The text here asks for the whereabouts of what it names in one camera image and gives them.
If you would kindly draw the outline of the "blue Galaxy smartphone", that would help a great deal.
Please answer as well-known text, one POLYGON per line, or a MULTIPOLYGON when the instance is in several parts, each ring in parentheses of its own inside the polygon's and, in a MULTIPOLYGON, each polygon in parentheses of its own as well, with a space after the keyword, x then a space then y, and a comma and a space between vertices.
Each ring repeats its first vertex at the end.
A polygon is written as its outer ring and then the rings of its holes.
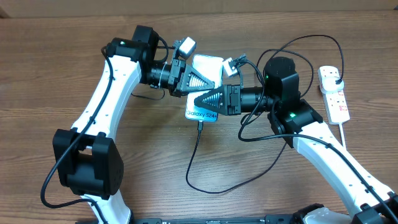
MULTIPOLYGON (((215 88, 222 85, 223 76, 223 58, 210 55, 196 54, 193 56, 192 66, 204 77, 215 83, 215 88)), ((194 100, 198 96, 207 93, 207 91, 198 91, 189 93, 185 109, 185 117, 190 120, 204 121, 214 123, 218 119, 218 113, 195 106, 194 100)))

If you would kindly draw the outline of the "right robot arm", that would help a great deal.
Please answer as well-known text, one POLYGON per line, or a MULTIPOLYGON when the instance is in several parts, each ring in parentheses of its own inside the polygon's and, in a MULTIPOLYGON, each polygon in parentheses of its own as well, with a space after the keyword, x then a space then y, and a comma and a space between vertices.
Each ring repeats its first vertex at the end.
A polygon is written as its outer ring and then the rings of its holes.
POLYGON ((334 137, 322 116, 299 92, 299 75, 287 57, 270 59, 261 86, 223 85, 194 100, 218 114, 266 112, 273 130, 321 173, 346 207, 346 215, 314 203, 290 215, 290 223, 397 223, 397 194, 373 177, 334 137))

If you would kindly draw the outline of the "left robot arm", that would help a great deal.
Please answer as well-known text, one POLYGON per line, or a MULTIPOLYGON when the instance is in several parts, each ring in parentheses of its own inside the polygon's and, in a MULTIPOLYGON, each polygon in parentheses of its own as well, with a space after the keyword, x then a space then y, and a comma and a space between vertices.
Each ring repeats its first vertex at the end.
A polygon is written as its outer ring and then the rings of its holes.
POLYGON ((101 79, 71 128, 56 131, 52 140, 56 162, 51 170, 78 202, 91 206, 98 223, 134 221, 120 191, 124 163, 116 132, 135 87, 142 83, 175 97, 214 88, 213 81, 186 63, 195 48, 189 37, 168 46, 147 26, 137 26, 131 39, 114 38, 102 48, 101 79))

